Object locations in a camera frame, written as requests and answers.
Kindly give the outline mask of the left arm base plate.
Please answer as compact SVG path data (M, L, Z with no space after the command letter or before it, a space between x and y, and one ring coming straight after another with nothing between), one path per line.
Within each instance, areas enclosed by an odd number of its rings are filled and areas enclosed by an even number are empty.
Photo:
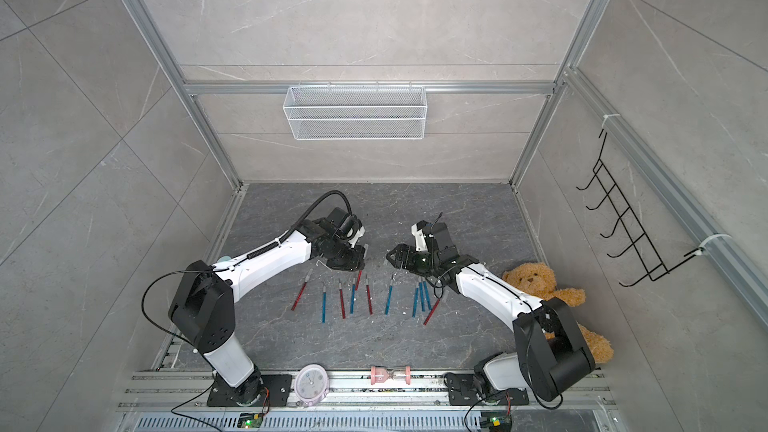
M208 407L285 407L291 392L290 374L256 374L238 387L216 376L206 405Z

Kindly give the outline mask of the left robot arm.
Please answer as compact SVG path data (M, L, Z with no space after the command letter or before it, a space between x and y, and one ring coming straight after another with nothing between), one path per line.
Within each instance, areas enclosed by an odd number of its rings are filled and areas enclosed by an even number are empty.
M257 366L237 337L238 303L278 274L314 259L337 271L364 267L361 220L341 208L304 218L282 236L214 264L198 261L182 274L168 317L180 335L236 389L258 376Z

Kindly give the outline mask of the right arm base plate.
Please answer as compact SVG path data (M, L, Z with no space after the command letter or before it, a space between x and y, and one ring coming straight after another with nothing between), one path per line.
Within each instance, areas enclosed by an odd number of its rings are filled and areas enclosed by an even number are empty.
M501 401L513 406L530 404L525 388L497 390L477 373L447 372L443 375L443 383L452 406L469 406L480 400L488 403Z

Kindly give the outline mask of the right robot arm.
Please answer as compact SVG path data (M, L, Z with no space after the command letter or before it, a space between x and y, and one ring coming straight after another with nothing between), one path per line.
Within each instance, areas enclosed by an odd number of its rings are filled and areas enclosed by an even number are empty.
M412 245L401 243L386 254L394 268L425 279L438 294L450 288L474 300L514 334L514 352L475 367L480 395L528 388L538 401L549 403L595 371L596 360L565 301L525 292L460 253L443 222L420 221L411 233Z

